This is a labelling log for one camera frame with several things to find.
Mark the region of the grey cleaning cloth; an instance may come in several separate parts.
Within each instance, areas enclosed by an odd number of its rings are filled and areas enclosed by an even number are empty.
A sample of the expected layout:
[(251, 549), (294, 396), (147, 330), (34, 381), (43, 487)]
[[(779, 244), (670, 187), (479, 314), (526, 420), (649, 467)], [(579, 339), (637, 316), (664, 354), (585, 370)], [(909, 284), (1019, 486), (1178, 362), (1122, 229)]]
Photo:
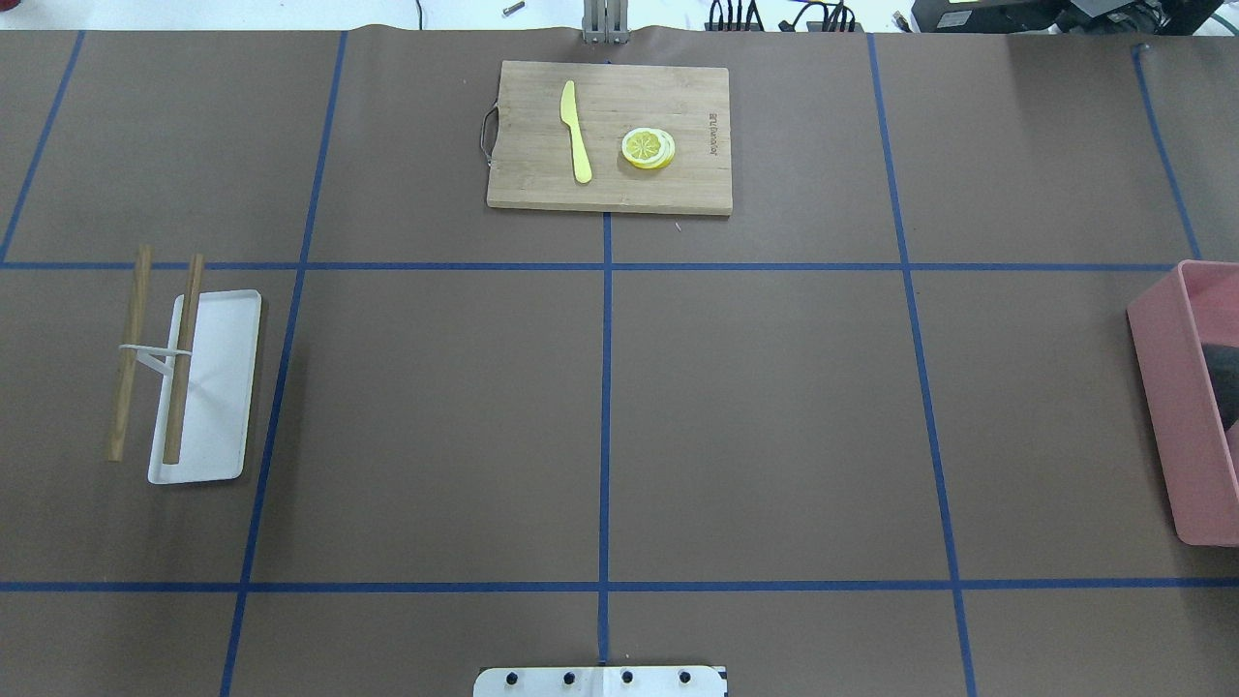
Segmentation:
[(1238, 420), (1238, 348), (1203, 344), (1202, 354), (1223, 431), (1230, 431)]

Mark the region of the yellow plastic knife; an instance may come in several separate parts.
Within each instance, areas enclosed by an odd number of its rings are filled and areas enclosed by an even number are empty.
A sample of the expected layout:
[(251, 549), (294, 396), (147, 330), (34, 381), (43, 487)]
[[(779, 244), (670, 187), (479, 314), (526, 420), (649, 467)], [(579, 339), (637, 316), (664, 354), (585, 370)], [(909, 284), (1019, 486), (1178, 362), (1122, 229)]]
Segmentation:
[(563, 84), (560, 94), (559, 114), (563, 125), (565, 125), (569, 132), (574, 180), (577, 184), (589, 184), (593, 177), (593, 172), (584, 141), (584, 131), (581, 131), (576, 97), (575, 80), (566, 80)]

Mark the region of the yellow lemon slice toy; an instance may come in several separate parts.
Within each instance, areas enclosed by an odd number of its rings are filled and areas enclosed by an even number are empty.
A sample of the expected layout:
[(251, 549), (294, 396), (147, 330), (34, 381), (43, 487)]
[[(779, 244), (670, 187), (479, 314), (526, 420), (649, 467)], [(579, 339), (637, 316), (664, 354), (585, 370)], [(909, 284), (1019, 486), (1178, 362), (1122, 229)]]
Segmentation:
[(620, 154), (638, 170), (659, 170), (676, 158), (676, 141), (658, 128), (634, 128), (620, 142)]

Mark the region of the wooden cutting board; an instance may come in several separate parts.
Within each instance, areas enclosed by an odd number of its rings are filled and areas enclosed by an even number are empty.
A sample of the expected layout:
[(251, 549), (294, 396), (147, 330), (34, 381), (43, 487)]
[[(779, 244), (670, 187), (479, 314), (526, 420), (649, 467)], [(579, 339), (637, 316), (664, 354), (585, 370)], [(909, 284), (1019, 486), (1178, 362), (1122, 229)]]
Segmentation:
[[(593, 172), (589, 184), (574, 180), (569, 132), (559, 114), (569, 79), (576, 83)], [(733, 210), (726, 68), (507, 59), (496, 114), (486, 201), (497, 210), (717, 217)], [(634, 128), (670, 132), (676, 158), (659, 170), (626, 162), (620, 142)]]

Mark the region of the white rectangular tray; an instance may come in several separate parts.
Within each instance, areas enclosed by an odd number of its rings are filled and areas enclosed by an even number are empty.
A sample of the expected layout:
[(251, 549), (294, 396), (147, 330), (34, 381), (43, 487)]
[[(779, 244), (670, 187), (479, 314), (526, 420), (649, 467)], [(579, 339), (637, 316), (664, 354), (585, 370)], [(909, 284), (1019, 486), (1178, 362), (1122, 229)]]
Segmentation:
[(167, 345), (152, 353), (160, 371), (159, 416), (152, 433), (147, 482), (154, 485), (225, 482), (242, 475), (252, 425), (252, 394), (261, 326), (261, 293), (255, 288), (199, 295), (190, 389), (177, 463), (164, 458), (172, 366), (178, 352), (183, 296), (173, 300)]

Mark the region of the wooden chopstick beside tray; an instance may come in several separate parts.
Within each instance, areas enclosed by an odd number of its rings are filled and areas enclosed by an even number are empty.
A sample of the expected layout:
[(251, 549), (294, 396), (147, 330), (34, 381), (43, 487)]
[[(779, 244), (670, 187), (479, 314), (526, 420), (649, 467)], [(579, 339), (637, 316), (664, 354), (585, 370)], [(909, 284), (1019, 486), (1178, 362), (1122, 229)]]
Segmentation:
[(136, 262), (133, 266), (133, 284), (128, 300), (128, 318), (121, 331), (121, 345), (118, 349), (118, 370), (114, 392), (112, 392), (112, 422), (107, 430), (107, 462), (120, 463), (125, 441), (130, 404), (133, 402), (134, 379), (136, 379), (136, 348), (142, 334), (142, 321), (146, 317), (149, 301), (150, 274), (152, 266), (152, 248), (150, 244), (138, 246)]

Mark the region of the pink plastic bin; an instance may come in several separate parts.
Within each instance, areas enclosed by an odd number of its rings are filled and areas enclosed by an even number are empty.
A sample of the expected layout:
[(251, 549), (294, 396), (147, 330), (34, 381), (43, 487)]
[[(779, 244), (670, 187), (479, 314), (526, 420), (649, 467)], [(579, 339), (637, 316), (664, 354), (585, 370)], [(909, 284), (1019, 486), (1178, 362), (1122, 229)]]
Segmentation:
[(1176, 534), (1238, 542), (1237, 427), (1225, 427), (1206, 345), (1237, 345), (1238, 265), (1184, 259), (1127, 305)]

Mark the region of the aluminium frame post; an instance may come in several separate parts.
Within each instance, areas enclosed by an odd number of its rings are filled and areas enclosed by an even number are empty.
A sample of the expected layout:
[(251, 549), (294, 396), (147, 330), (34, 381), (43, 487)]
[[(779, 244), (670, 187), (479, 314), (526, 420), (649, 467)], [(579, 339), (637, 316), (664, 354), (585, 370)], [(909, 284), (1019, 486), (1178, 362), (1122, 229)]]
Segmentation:
[(628, 45), (629, 2), (627, 0), (586, 0), (584, 2), (585, 45)]

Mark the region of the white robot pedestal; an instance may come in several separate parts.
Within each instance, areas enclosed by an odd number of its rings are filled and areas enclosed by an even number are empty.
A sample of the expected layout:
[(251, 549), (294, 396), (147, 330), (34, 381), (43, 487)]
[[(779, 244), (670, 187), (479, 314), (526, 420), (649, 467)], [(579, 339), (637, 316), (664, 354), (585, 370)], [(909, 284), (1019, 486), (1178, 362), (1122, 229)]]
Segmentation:
[(709, 665), (492, 667), (473, 696), (727, 696), (726, 669)]

